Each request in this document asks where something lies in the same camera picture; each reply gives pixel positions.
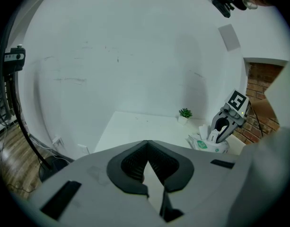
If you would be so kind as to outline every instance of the brick wall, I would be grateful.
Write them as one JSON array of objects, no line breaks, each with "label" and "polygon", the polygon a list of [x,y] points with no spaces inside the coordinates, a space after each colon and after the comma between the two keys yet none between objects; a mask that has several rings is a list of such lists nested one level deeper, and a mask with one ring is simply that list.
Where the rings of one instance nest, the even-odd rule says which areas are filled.
[{"label": "brick wall", "polygon": [[[265,90],[279,75],[282,68],[283,67],[281,66],[270,64],[250,64],[246,95],[249,97],[251,103],[265,99]],[[276,118],[258,117],[258,120],[264,135],[270,134],[279,129],[279,124]],[[242,128],[237,128],[233,134],[245,144],[251,144],[259,141],[262,134],[259,130],[258,122],[252,109],[249,112],[244,126]]]}]

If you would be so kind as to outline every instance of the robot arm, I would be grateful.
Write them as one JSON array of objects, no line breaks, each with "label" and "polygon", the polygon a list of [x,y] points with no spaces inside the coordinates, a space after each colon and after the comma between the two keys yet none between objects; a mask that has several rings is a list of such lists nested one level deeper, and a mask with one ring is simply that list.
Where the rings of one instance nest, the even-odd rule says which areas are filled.
[{"label": "robot arm", "polygon": [[229,137],[237,127],[242,127],[246,122],[251,108],[249,98],[237,90],[233,90],[228,96],[223,107],[217,115],[214,116],[211,124],[211,131],[221,129],[225,130],[217,136],[216,143],[221,143]]}]

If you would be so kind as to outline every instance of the white table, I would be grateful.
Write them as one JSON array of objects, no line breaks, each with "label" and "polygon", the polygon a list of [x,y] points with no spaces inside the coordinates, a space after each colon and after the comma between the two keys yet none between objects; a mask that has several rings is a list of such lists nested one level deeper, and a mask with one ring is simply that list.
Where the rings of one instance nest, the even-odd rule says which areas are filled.
[{"label": "white table", "polygon": [[[140,140],[160,140],[191,148],[186,141],[188,135],[199,132],[198,127],[204,123],[205,120],[189,119],[186,125],[180,125],[175,117],[115,112],[94,153]],[[239,155],[244,143],[233,135],[229,136],[227,141],[230,145],[229,153]],[[164,187],[150,164],[146,165],[144,176],[144,184],[148,186],[149,191],[149,202],[159,212]]]}]

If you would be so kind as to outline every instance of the wall outlet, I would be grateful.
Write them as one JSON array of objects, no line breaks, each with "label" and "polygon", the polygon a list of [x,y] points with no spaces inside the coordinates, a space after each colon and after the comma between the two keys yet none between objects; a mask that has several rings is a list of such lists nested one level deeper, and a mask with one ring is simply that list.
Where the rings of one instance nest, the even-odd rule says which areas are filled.
[{"label": "wall outlet", "polygon": [[85,155],[89,155],[89,150],[87,146],[83,146],[83,145],[78,145],[79,149],[81,152],[83,152]]},{"label": "wall outlet", "polygon": [[63,140],[61,139],[60,136],[56,135],[55,138],[52,140],[52,145],[54,147],[60,146],[60,145],[64,145]]}]

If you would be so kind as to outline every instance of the small potted plant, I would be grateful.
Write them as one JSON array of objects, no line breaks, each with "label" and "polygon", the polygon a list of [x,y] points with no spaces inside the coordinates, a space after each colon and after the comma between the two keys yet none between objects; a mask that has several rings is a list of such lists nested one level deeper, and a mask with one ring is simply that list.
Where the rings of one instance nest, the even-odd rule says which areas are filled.
[{"label": "small potted plant", "polygon": [[178,122],[180,124],[185,125],[190,117],[192,117],[191,110],[188,110],[187,108],[179,110]]}]

